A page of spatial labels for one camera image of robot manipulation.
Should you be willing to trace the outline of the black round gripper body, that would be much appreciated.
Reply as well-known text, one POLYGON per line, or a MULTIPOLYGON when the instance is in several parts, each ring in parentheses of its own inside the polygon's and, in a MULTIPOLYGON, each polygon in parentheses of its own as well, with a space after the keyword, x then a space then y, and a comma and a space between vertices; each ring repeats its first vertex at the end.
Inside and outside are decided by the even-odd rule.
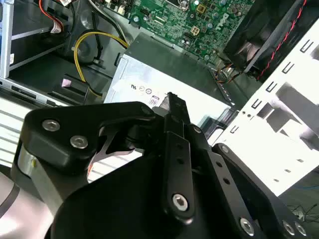
POLYGON ((74 192, 51 226, 53 239, 237 239, 207 171, 193 172, 195 216, 185 226, 161 204, 163 162, 135 159, 74 192))

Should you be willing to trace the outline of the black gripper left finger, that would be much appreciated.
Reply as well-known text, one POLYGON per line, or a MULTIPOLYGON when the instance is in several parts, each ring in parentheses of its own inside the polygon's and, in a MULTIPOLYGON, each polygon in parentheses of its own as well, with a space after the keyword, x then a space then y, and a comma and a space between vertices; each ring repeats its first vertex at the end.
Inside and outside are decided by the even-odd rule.
POLYGON ((195 213, 190 143, 178 117, 177 95, 168 93, 159 116, 141 102, 111 103, 35 110, 23 123, 23 148, 59 172, 84 172, 98 154, 134 148, 142 157, 163 162, 161 204, 164 212, 182 224, 195 213))

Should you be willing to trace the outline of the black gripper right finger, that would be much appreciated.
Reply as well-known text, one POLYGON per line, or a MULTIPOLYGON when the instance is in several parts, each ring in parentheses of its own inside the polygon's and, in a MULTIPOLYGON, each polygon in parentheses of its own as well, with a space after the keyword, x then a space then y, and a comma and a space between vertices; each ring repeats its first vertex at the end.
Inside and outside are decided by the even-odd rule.
POLYGON ((309 239, 305 225, 225 144, 209 146, 202 130, 191 124, 186 102, 178 99, 178 117, 184 122, 195 161, 212 183, 209 197, 218 201, 221 213, 213 228, 218 239, 309 239))

